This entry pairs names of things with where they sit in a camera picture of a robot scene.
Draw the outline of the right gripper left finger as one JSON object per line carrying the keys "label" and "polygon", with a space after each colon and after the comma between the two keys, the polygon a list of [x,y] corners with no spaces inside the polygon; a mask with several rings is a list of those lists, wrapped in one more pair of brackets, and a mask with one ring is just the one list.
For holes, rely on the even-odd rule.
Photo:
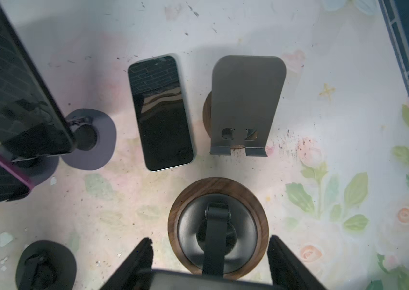
{"label": "right gripper left finger", "polygon": [[138,272],[151,269],[153,257],[152,240],[143,238],[101,290],[133,290]]}

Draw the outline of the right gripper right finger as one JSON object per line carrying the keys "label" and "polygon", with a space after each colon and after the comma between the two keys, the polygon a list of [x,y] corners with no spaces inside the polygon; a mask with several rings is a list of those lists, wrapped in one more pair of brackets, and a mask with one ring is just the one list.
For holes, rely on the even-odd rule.
{"label": "right gripper right finger", "polygon": [[274,286],[285,290],[326,290],[276,235],[270,237],[267,257]]}

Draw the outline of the wood-base grey phone stand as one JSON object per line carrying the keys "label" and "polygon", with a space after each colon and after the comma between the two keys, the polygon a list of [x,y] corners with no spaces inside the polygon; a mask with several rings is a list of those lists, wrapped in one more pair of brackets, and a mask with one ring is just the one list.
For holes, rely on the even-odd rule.
{"label": "wood-base grey phone stand", "polygon": [[212,71],[210,154],[266,157],[266,146],[287,75],[276,56],[225,56]]}

